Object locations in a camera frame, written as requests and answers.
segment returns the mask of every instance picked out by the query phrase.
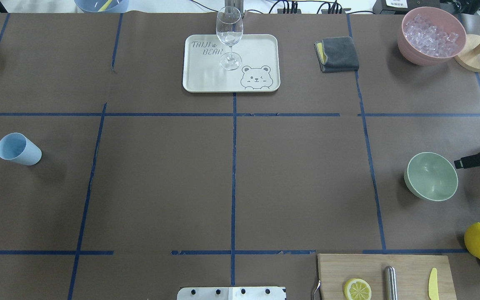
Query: wine glass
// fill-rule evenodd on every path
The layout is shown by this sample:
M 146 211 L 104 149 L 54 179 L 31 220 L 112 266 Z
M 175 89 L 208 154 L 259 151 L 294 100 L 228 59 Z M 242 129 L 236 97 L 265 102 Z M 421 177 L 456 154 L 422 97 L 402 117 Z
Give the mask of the wine glass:
M 238 44 L 244 33 L 242 14 L 234 6 L 225 6 L 217 13 L 216 35 L 221 43 L 229 46 L 229 53 L 221 56 L 220 64 L 225 70 L 236 70 L 242 64 L 238 53 L 233 52 L 233 46 Z

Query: blue bowl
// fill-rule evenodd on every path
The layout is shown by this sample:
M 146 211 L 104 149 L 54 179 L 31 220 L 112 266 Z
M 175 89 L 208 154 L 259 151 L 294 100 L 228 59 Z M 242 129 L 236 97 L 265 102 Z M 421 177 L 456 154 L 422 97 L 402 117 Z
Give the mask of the blue bowl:
M 74 0 L 75 4 L 77 5 L 80 10 L 84 12 L 95 12 L 95 13 L 124 13 L 127 11 L 127 7 L 129 6 L 129 0 L 112 0 L 109 8 L 105 11 L 99 12 L 99 8 L 107 2 L 107 0 Z

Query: lemon slice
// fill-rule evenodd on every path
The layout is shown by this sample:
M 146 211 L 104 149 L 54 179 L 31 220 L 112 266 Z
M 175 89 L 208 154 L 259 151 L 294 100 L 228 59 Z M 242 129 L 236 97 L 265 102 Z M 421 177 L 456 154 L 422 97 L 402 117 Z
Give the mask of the lemon slice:
M 366 281 L 353 278 L 345 283 L 343 294 L 347 300 L 370 300 L 372 297 L 372 289 Z

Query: glass base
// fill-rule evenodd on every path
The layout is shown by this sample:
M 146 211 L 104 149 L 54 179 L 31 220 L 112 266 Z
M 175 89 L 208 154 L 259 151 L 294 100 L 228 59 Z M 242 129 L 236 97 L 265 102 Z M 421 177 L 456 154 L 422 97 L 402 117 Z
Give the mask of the glass base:
M 242 59 L 238 53 L 233 52 L 231 55 L 231 53 L 228 52 L 221 56 L 220 65 L 225 70 L 236 70 L 242 65 Z

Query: glass stem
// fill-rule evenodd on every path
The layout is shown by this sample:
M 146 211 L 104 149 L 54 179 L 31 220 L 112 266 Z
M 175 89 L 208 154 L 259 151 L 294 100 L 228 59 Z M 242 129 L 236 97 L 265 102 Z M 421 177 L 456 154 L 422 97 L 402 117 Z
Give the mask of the glass stem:
M 233 61 L 233 60 L 235 59 L 235 58 L 233 57 L 233 53 L 232 53 L 232 52 L 233 52 L 233 48 L 232 48 L 232 47 L 233 47 L 233 46 L 229 46 L 229 48 L 230 48 L 229 58 L 228 58 L 229 61 Z

